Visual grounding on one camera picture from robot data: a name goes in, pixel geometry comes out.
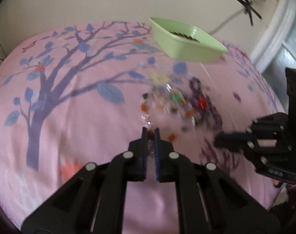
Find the black tape cross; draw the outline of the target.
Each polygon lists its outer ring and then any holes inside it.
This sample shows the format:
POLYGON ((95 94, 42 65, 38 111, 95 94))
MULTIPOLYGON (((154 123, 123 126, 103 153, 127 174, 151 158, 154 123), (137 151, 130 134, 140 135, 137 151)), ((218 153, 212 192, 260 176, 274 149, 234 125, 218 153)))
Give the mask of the black tape cross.
POLYGON ((262 16, 257 12, 253 7, 253 2, 251 0, 236 0, 244 7, 244 14, 248 15, 251 27, 254 26, 253 16, 255 14, 260 20, 262 20, 262 16))

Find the white door frame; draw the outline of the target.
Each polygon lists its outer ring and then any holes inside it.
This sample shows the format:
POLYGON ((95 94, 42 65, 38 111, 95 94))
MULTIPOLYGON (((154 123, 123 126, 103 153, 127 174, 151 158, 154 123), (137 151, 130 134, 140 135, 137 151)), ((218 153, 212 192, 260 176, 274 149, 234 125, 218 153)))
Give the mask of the white door frame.
POLYGON ((263 73, 278 56, 287 51, 296 62, 296 0, 279 0, 267 30, 250 59, 258 72, 263 73))

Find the pink floral bed sheet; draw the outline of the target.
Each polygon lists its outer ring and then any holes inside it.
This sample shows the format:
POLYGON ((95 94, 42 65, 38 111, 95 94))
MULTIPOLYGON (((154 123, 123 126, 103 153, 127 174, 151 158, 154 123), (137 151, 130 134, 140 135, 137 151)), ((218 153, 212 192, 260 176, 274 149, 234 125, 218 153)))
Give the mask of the pink floral bed sheet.
POLYGON ((268 209, 279 189, 217 132, 243 132, 283 107, 246 53, 175 61, 144 23, 58 28, 25 40, 0 65, 0 206, 16 227, 87 162, 104 164, 159 128, 175 151, 214 162, 268 209))

